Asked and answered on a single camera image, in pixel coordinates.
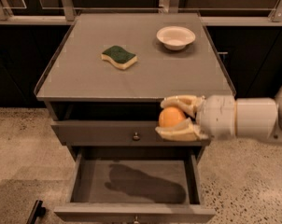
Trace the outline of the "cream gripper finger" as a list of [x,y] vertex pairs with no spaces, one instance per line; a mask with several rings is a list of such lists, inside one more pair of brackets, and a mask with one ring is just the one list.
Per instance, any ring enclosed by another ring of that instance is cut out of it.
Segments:
[[190,117],[195,118],[199,106],[205,101],[204,96],[195,95],[175,95],[169,96],[162,100],[161,108],[177,107]]
[[190,118],[179,122],[174,127],[156,127],[157,134],[165,140],[170,141],[200,141],[207,140],[208,135]]

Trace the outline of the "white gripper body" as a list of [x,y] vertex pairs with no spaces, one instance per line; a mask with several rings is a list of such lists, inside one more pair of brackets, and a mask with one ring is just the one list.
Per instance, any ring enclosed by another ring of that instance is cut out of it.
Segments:
[[197,108],[196,123],[210,139],[235,137],[235,100],[232,96],[212,95]]

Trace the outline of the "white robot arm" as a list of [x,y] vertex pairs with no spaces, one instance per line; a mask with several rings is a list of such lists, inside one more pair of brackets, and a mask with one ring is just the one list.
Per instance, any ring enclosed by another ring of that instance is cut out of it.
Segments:
[[282,86],[275,98],[178,95],[164,98],[161,108],[156,132],[166,140],[245,137],[282,143]]

